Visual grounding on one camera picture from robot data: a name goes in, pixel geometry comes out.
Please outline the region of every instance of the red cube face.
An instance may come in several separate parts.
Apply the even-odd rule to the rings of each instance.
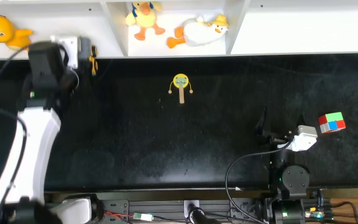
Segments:
[[[346,128],[346,125],[345,125],[345,121],[344,121],[344,120],[336,121],[336,125],[338,126],[338,129],[344,129],[344,128]]]
[[[327,123],[328,121],[327,121],[327,117],[325,116],[325,115],[323,115],[323,116],[321,116],[321,117],[319,117],[318,118],[318,123],[320,124],[320,125],[323,125],[323,124],[325,124],[325,123]]]

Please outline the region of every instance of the white shelf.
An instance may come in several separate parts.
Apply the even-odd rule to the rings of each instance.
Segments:
[[[51,35],[81,35],[97,46],[101,58],[204,57],[222,55],[358,52],[358,0],[163,0],[157,24],[146,40],[125,18],[129,0],[0,0],[0,14],[18,28],[32,29],[33,42]],[[225,38],[202,47],[169,49],[167,38],[187,19],[212,21],[224,14]],[[0,44],[0,59],[12,51]],[[22,52],[17,58],[27,58]]]

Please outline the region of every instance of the wooden handle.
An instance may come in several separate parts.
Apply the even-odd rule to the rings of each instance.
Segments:
[[[183,89],[183,86],[179,87],[179,103],[185,103],[185,90]]]

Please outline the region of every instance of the blue square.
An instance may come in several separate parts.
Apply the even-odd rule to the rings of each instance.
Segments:
[[[336,122],[335,122],[335,121],[328,122],[328,125],[329,125],[329,130],[330,130],[330,131],[332,131],[332,130],[337,130],[337,129],[338,129],[338,125],[336,125]]]

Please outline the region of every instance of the black table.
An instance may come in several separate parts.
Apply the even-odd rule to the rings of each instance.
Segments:
[[[358,187],[358,54],[106,59],[99,66],[102,77],[64,112],[46,190],[221,188],[234,159],[263,150],[252,131],[264,106],[277,133],[294,130],[301,114],[320,133],[319,116],[342,112],[347,128],[319,134],[295,160],[311,171],[311,187]],[[15,110],[28,72],[26,61],[12,62],[1,106]],[[178,89],[168,94],[177,73],[194,89],[185,89],[184,105]],[[0,116],[0,175],[15,127]],[[240,162],[231,187],[267,189],[268,163],[268,156]]]

